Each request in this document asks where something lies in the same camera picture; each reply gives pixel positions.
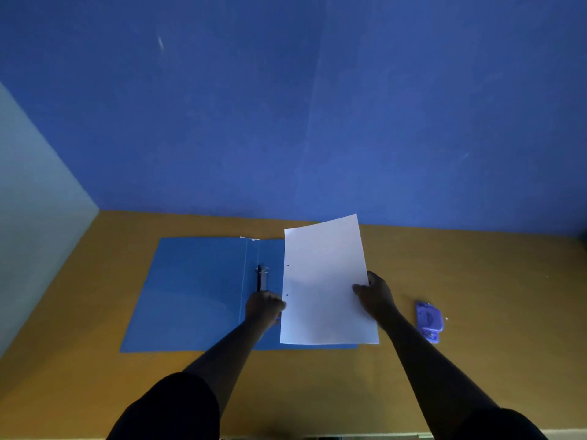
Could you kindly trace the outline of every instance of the white paper sheet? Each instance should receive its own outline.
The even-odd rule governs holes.
[[[353,284],[368,284],[357,215],[285,230],[284,344],[378,344]]]

